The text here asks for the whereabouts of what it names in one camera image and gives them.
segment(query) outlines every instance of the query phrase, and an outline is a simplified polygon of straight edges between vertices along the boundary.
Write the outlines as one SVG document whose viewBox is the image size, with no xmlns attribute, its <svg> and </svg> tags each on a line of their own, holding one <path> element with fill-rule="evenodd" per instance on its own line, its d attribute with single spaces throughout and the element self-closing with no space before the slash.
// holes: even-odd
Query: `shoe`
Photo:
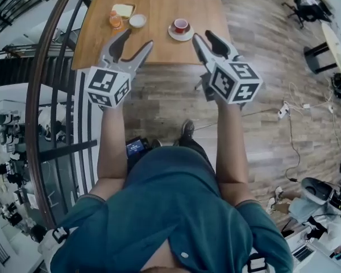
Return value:
<svg viewBox="0 0 341 273">
<path fill-rule="evenodd" d="M 283 193 L 283 189 L 278 186 L 276 189 L 275 189 L 275 201 L 277 203 L 281 203 L 282 201 L 282 197 L 281 197 L 281 194 Z"/>
<path fill-rule="evenodd" d="M 159 148 L 159 147 L 161 147 L 161 146 L 163 146 L 163 145 L 161 144 L 160 140 L 154 139 L 154 140 L 152 141 L 152 144 L 151 144 L 151 147 L 152 147 L 152 148 Z"/>
<path fill-rule="evenodd" d="M 268 214 L 272 214 L 272 213 L 275 211 L 275 209 L 273 209 L 273 205 L 274 205 L 275 203 L 276 203 L 276 202 L 275 202 L 275 198 L 274 198 L 274 197 L 272 197 L 272 198 L 269 199 L 268 205 L 267 205 L 267 213 L 268 213 Z"/>
<path fill-rule="evenodd" d="M 193 121 L 187 119 L 182 125 L 182 135 L 181 138 L 192 138 L 194 133 L 194 124 Z"/>
<path fill-rule="evenodd" d="M 305 242 L 305 243 L 312 243 L 314 241 L 314 238 L 308 238 L 308 233 L 305 233 L 302 235 L 301 239 Z"/>
</svg>

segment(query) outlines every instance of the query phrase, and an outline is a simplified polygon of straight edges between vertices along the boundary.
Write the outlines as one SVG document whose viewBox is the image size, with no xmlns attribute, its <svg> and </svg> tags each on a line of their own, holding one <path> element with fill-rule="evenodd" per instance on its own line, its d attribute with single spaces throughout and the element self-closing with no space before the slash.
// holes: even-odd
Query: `power strip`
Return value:
<svg viewBox="0 0 341 273">
<path fill-rule="evenodd" d="M 290 113 L 290 107 L 288 104 L 284 103 L 283 107 L 278 111 L 278 118 L 282 119 L 287 113 Z"/>
</svg>

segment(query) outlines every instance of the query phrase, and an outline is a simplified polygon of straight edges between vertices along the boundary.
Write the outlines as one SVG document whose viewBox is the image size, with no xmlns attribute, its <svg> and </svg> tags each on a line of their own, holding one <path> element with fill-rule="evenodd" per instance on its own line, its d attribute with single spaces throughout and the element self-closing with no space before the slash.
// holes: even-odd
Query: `cup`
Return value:
<svg viewBox="0 0 341 273">
<path fill-rule="evenodd" d="M 175 26 L 175 32 L 178 34 L 183 34 L 188 26 L 188 22 L 186 19 L 183 18 L 178 18 L 173 22 L 174 26 Z"/>
</svg>

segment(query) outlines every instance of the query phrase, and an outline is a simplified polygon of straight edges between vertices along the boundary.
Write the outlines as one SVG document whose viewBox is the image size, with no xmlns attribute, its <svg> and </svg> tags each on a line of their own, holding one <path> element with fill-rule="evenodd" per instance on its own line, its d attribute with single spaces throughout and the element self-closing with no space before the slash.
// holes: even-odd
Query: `saucer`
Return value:
<svg viewBox="0 0 341 273">
<path fill-rule="evenodd" d="M 168 34 L 171 36 L 172 39 L 178 40 L 179 42 L 186 42 L 187 40 L 190 40 L 194 35 L 194 30 L 192 26 L 190 26 L 189 31 L 187 31 L 185 34 L 177 34 L 173 32 L 172 28 L 173 25 L 170 25 L 168 27 Z"/>
</svg>

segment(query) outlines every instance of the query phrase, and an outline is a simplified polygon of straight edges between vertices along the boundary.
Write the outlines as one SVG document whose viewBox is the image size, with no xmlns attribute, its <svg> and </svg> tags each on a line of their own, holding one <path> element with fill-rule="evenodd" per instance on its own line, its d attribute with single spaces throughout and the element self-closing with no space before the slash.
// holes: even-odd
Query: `strap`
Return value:
<svg viewBox="0 0 341 273">
<path fill-rule="evenodd" d="M 272 265 L 266 263 L 265 258 L 252 248 L 249 260 L 243 267 L 242 273 L 275 273 L 275 269 Z"/>
<path fill-rule="evenodd" d="M 58 229 L 49 230 L 45 234 L 43 240 L 38 246 L 38 252 L 42 254 L 44 258 L 45 266 L 49 273 L 51 273 L 51 262 L 53 256 L 62 247 L 66 239 L 77 229 L 73 227 L 71 229 L 59 227 Z"/>
</svg>

